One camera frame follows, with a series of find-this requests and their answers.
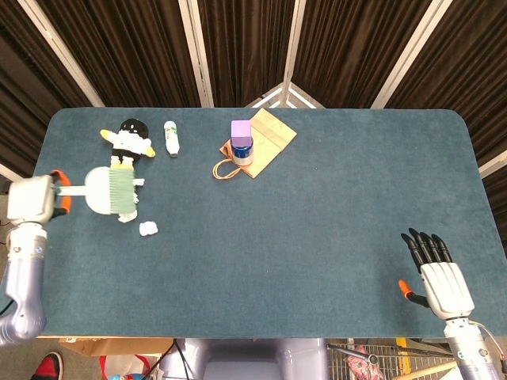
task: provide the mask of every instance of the red sneaker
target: red sneaker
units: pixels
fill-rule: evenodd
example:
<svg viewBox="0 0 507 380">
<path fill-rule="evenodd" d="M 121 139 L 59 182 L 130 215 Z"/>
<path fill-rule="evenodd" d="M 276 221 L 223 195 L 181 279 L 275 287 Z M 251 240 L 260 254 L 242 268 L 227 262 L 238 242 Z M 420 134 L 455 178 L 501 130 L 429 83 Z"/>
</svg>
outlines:
<svg viewBox="0 0 507 380">
<path fill-rule="evenodd" d="M 62 373 L 62 356 L 58 352 L 50 352 L 42 359 L 31 380 L 62 380 Z"/>
</svg>

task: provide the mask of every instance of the dark curtain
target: dark curtain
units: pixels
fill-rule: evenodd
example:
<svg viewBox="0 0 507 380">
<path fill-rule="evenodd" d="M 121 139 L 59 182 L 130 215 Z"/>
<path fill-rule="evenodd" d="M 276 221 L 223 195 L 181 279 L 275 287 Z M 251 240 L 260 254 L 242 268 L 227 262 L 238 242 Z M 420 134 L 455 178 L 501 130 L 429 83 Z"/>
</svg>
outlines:
<svg viewBox="0 0 507 380">
<path fill-rule="evenodd" d="M 370 107 L 429 3 L 308 1 L 292 81 L 324 107 Z"/>
<path fill-rule="evenodd" d="M 484 188 L 507 256 L 507 166 L 484 178 Z"/>
<path fill-rule="evenodd" d="M 105 105 L 200 106 L 177 1 L 39 3 Z"/>
<path fill-rule="evenodd" d="M 294 0 L 199 0 L 216 107 L 244 107 L 284 80 Z"/>
<path fill-rule="evenodd" d="M 61 108 L 90 106 L 16 0 L 0 1 L 0 162 L 31 176 Z"/>
<path fill-rule="evenodd" d="M 449 108 L 479 165 L 507 149 L 507 2 L 453 2 L 387 107 Z"/>
</svg>

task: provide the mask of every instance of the purple block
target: purple block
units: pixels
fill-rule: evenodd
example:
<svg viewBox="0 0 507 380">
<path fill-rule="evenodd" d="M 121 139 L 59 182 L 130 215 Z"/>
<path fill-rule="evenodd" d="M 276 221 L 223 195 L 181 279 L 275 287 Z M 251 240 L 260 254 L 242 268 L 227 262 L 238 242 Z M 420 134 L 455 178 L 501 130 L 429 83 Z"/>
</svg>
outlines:
<svg viewBox="0 0 507 380">
<path fill-rule="evenodd" d="M 231 144 L 232 146 L 251 146 L 252 127 L 250 120 L 231 121 Z"/>
</svg>

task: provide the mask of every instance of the stuffed penguin toy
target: stuffed penguin toy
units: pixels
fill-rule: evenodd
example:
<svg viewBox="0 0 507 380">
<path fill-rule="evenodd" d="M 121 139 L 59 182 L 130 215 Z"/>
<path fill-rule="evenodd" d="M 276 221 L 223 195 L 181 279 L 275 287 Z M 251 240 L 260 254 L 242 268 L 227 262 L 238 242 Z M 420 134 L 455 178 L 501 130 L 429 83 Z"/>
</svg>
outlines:
<svg viewBox="0 0 507 380">
<path fill-rule="evenodd" d="M 133 167 L 141 154 L 155 156 L 148 138 L 148 126 L 140 120 L 125 120 L 118 133 L 103 129 L 101 136 L 112 144 L 111 167 Z"/>
</svg>

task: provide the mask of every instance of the brown paper bag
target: brown paper bag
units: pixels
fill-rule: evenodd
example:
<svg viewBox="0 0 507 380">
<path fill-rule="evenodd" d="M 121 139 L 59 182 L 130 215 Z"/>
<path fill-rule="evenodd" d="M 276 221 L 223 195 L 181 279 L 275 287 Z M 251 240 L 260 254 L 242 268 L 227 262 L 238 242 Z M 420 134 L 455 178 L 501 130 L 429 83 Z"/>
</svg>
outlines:
<svg viewBox="0 0 507 380">
<path fill-rule="evenodd" d="M 252 123 L 253 162 L 247 166 L 239 166 L 226 176 L 218 174 L 218 168 L 224 162 L 232 161 L 231 141 L 227 140 L 220 152 L 227 156 L 213 168 L 213 176 L 218 180 L 228 180 L 240 170 L 255 178 L 297 135 L 287 124 L 282 123 L 271 113 L 261 108 L 250 119 Z"/>
</svg>

